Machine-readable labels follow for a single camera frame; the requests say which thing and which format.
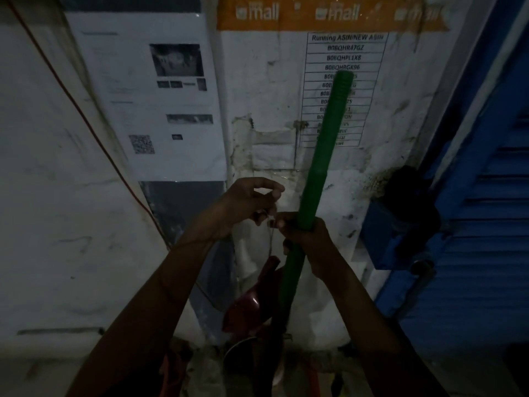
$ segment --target green plastic stick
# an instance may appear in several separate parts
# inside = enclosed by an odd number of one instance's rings
[[[300,230],[308,231],[312,228],[327,178],[327,169],[331,161],[336,137],[342,123],[343,114],[346,112],[347,98],[353,78],[354,74],[349,71],[338,71],[334,76],[331,95],[323,116],[320,136],[318,136],[316,142],[311,168],[308,171],[307,183],[301,196],[301,204],[297,215],[297,227]],[[298,244],[294,244],[288,253],[279,288],[281,318],[288,318],[304,261],[305,253],[303,249]]]

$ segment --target hand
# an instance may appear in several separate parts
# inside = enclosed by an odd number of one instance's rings
[[[270,225],[277,228],[286,238],[283,242],[283,252],[288,254],[293,242],[301,245],[311,264],[312,273],[327,282],[329,264],[343,261],[343,258],[334,246],[322,219],[314,220],[311,231],[301,231],[296,228],[296,215],[297,212],[277,213],[274,223]]]
[[[262,194],[255,191],[257,188],[272,191]],[[276,214],[276,201],[284,190],[280,183],[268,178],[239,178],[215,203],[215,211],[220,214],[221,235],[228,235],[234,224],[245,219],[251,219],[260,226],[269,215]]]

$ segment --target orange tape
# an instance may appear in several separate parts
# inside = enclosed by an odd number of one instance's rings
[[[220,31],[441,32],[443,5],[424,0],[219,0]]]

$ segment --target person's right arm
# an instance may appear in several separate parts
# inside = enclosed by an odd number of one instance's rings
[[[373,394],[376,397],[448,396],[409,342],[389,326],[334,246],[325,222],[316,218],[312,231],[300,231],[292,225],[295,215],[278,213],[276,227],[288,241],[301,245],[312,272],[332,294]]]

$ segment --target person's right hand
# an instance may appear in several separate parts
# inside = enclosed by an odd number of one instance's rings
[[[331,240],[325,222],[315,218],[311,231],[301,231],[296,228],[297,212],[279,212],[271,226],[277,228],[285,236],[283,251],[288,254],[292,243],[298,243],[305,251],[312,267],[312,273],[323,281],[327,281],[329,262],[342,260],[336,246]]]

